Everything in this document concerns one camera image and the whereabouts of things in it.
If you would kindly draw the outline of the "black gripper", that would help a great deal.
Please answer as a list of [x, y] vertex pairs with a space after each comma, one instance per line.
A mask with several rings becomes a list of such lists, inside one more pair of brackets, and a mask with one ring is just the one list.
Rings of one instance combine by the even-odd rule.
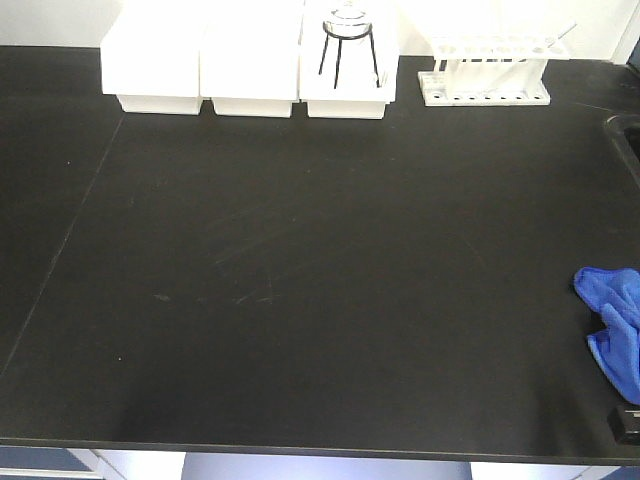
[[610, 412], [607, 420], [618, 444], [638, 445], [640, 443], [639, 408], [637, 406], [617, 406]]

